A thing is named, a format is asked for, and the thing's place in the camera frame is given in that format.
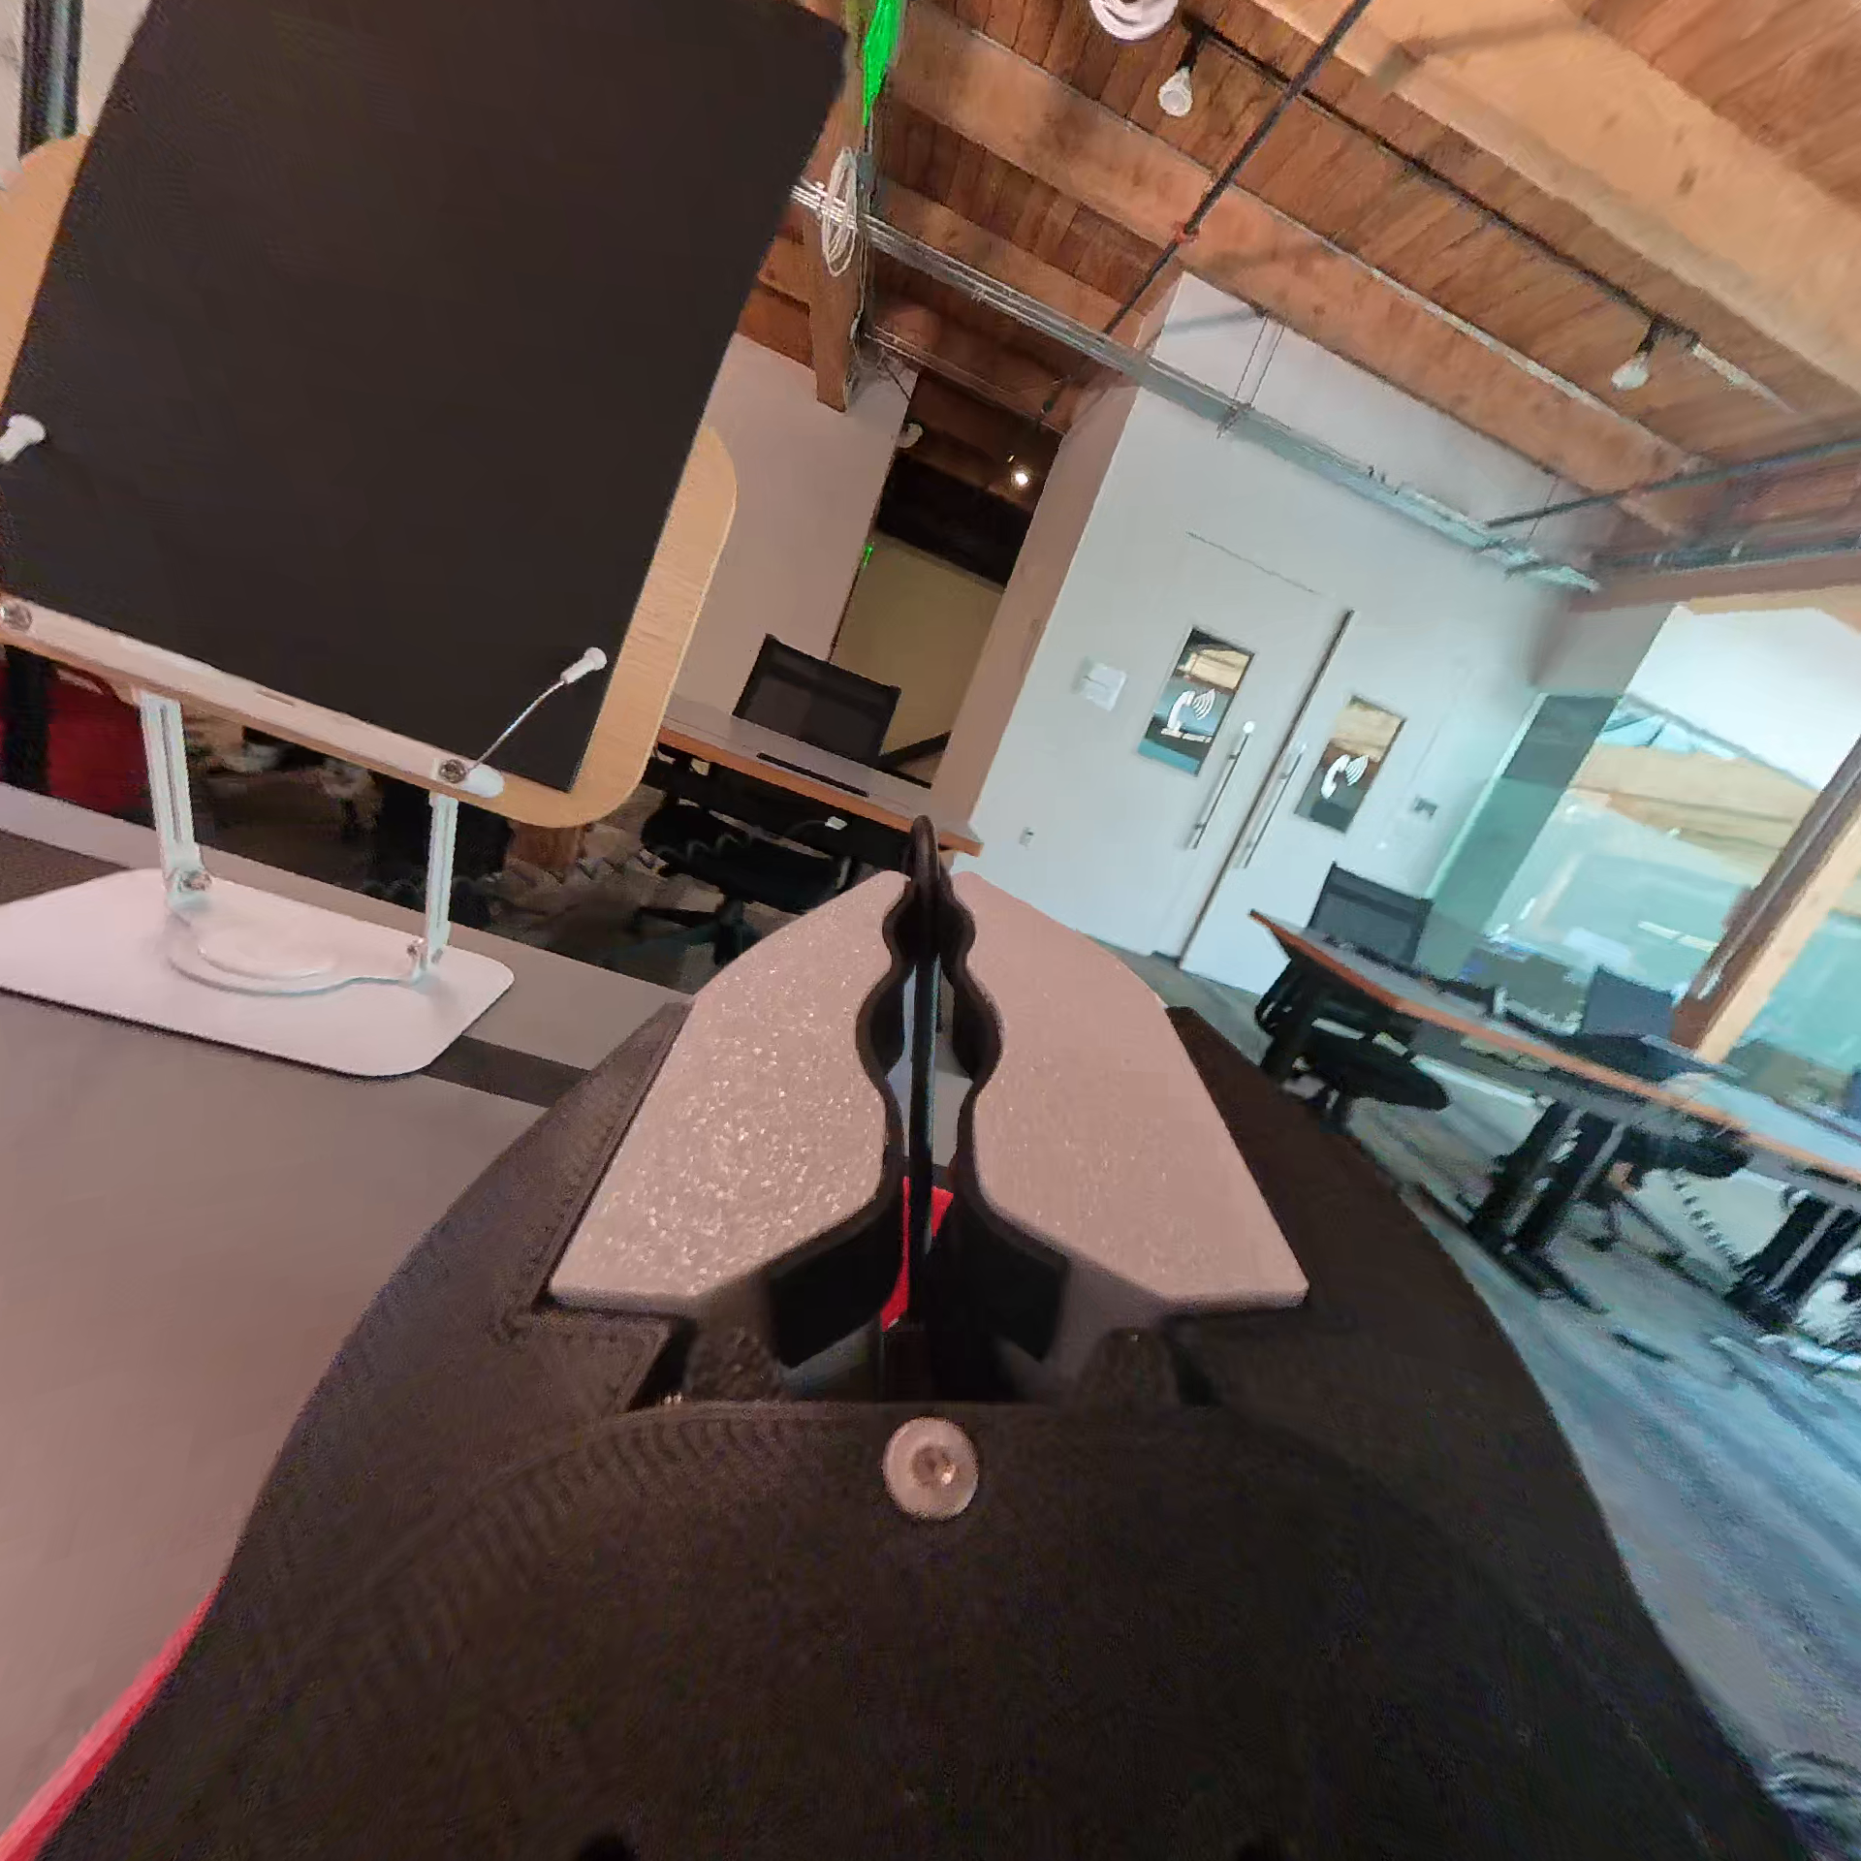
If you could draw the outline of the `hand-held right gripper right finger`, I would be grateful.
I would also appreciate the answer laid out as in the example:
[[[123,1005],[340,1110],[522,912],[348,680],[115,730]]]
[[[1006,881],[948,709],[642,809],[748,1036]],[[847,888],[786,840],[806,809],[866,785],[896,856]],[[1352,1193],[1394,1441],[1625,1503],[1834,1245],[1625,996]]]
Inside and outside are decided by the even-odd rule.
[[[1304,1305],[1310,1277],[1163,1001],[977,874],[946,881],[939,933],[969,1093],[938,1243],[985,1339],[1091,1355]]]

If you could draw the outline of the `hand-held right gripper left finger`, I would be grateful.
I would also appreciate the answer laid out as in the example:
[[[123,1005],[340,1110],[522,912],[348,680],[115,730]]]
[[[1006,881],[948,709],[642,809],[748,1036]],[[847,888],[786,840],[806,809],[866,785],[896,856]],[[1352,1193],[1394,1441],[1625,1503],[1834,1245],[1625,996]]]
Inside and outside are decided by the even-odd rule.
[[[816,1364],[869,1333],[905,1253],[918,891],[873,876],[692,997],[549,1274],[571,1318],[745,1333]]]

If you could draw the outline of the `red plastic bin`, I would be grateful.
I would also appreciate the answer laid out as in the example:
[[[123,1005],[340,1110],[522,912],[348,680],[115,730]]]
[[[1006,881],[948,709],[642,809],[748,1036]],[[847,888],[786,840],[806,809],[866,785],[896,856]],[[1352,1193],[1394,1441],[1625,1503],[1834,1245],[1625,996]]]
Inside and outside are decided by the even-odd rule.
[[[620,1756],[577,1748],[615,1681],[571,1647],[545,1567],[522,1572],[532,1521],[499,1479],[623,1419],[687,1336],[677,1318],[532,1311],[549,1254],[475,1196],[406,1253],[297,1417],[221,1588],[20,1810],[4,1856],[54,1841],[146,1711],[176,1747],[142,1760],[157,1796],[259,1788],[246,1765],[268,1756],[331,1773],[333,1823],[283,1823],[290,1852],[372,1856],[393,1827],[430,1819],[412,1856],[517,1856],[528,1837],[494,1827],[536,1808],[564,1854],[592,1839],[627,1856],[828,1856],[844,1821],[887,1818],[834,1808],[806,1757],[776,1748],[720,1756],[698,1783],[632,1734]]]

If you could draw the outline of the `black office chair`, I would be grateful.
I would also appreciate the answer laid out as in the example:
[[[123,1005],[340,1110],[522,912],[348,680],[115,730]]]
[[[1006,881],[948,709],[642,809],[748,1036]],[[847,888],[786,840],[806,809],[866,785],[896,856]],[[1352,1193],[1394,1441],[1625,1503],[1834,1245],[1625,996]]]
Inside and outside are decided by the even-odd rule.
[[[1596,968],[1588,997],[1570,1049],[1616,1072],[1650,1086],[1681,1080],[1725,1080],[1738,1074],[1717,1061],[1704,1061],[1668,1038],[1674,997],[1608,968]],[[1748,1165],[1748,1150],[1719,1130],[1650,1132],[1626,1130],[1612,1164],[1612,1180],[1633,1193],[1649,1175],[1691,1180],[1731,1180]]]
[[[816,660],[774,637],[762,640],[735,700],[735,722],[866,769],[878,766],[899,703],[885,688]],[[835,807],[741,773],[717,758],[677,752],[657,762],[660,804],[640,826],[640,853],[666,878],[692,878],[720,895],[708,912],[677,912],[659,899],[632,919],[648,950],[708,946],[725,968],[761,939],[752,909],[797,917],[847,891],[863,865],[885,856],[876,824]]]
[[[1378,881],[1332,866],[1313,909],[1317,939],[1409,974],[1428,927],[1430,905]],[[1270,1053],[1293,1029],[1296,1054],[1284,1081],[1314,1086],[1307,1105],[1336,1132],[1348,1132],[1361,1104],[1398,1110],[1444,1110],[1450,1093],[1418,1061],[1416,1022],[1329,979],[1320,966],[1290,963],[1253,1010]]]

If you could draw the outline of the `long wooden office desk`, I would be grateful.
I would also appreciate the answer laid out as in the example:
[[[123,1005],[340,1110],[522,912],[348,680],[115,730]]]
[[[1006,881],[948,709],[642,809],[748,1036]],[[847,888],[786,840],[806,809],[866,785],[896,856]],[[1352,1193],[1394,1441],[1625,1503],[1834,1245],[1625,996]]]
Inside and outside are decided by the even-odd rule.
[[[1691,1051],[1661,1039],[1623,1038],[1629,1064],[1576,1051],[1572,1039],[1480,1008],[1447,984],[1409,976],[1307,927],[1265,914],[1250,917],[1288,957],[1293,986],[1263,1059],[1270,1080],[1299,1064],[1317,1072],[1318,1019],[1344,1005],[1453,1038],[1520,1071],[1543,1104],[1540,1122],[1501,1159],[1485,1196],[1462,1217],[1469,1239],[1524,1289],[1598,1311],[1551,1257],[1576,1207],[1608,1177],[1630,1138],[1675,1142],[1719,1138],[1740,1165],[1799,1195],[1759,1258],[1738,1278],[1736,1309],[1786,1325],[1834,1265],[1858,1253],[1858,1134],[1738,1086]]]

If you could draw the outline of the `phone icon door poster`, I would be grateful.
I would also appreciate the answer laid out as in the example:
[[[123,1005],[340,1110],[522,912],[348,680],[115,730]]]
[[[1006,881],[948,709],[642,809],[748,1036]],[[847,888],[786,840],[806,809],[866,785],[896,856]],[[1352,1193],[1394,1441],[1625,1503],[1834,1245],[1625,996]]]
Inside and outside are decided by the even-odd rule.
[[[1191,629],[1136,741],[1136,753],[1196,779],[1250,670],[1250,649],[1204,628]]]
[[[1353,693],[1341,707],[1314,758],[1295,816],[1327,831],[1349,831],[1398,744],[1404,722],[1401,713]]]

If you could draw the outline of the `white board stand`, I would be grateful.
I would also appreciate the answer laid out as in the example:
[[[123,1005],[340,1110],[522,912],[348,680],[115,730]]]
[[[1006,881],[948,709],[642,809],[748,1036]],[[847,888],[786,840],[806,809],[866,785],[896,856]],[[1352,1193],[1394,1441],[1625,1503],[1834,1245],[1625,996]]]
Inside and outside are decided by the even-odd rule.
[[[494,758],[522,731],[473,758],[416,733],[331,706],[340,685],[379,707],[389,647],[357,620],[324,611],[299,589],[232,600],[232,619],[281,615],[279,628],[237,629],[186,653],[131,632],[4,598],[4,634],[47,660],[131,691],[145,741],[157,866],[112,871],[4,907],[4,992],[146,1026],[355,1080],[404,1080],[430,1068],[513,989],[514,974],[478,950],[450,956],[454,840],[464,803],[496,807],[523,786]],[[290,742],[416,786],[430,803],[426,902],[420,927],[258,888],[211,871],[199,852],[182,709],[242,718]]]

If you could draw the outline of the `black board panel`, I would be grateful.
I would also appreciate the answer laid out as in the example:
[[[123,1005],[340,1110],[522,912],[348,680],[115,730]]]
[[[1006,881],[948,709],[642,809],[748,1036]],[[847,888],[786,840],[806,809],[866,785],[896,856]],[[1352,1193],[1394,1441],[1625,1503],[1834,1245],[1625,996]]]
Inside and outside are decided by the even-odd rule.
[[[8,415],[4,591],[567,792],[847,70],[805,4],[149,4]]]

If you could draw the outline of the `black ceiling pipe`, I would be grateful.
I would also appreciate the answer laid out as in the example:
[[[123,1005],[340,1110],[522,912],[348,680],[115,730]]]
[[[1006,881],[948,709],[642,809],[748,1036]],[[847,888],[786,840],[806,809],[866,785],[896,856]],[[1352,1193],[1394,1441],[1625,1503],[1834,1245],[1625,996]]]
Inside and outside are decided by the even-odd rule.
[[[1370,9],[1372,2],[1345,4],[1345,9],[1318,40],[1310,58],[1304,61],[1304,65],[1299,65],[1293,76],[1285,76],[1263,120],[1247,131],[1238,151],[1224,164],[1224,168],[1216,175],[1212,175],[1196,206],[1182,221],[1180,230],[1170,235],[1170,239],[1159,250],[1156,259],[1153,262],[1140,286],[1131,291],[1128,299],[1105,320],[1105,324],[1102,326],[1104,338],[1115,338],[1122,331],[1122,326],[1143,307],[1151,291],[1166,279],[1180,256],[1198,239],[1204,225],[1206,220],[1209,220],[1216,205],[1241,180],[1245,167],[1256,158],[1256,154],[1263,151],[1263,146],[1268,144],[1276,126],[1288,117],[1293,107],[1305,101],[1307,91],[1313,90],[1313,82],[1318,79],[1325,65],[1338,55],[1344,43],[1352,36],[1352,32],[1358,28],[1358,23]]]

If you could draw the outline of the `green hanging strip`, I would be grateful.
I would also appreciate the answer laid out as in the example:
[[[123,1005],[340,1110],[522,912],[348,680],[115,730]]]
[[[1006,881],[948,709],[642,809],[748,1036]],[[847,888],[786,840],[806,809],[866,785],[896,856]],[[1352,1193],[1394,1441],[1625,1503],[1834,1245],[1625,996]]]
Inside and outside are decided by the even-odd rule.
[[[847,23],[856,38],[861,128],[873,124],[878,99],[899,52],[909,2],[847,2]]]

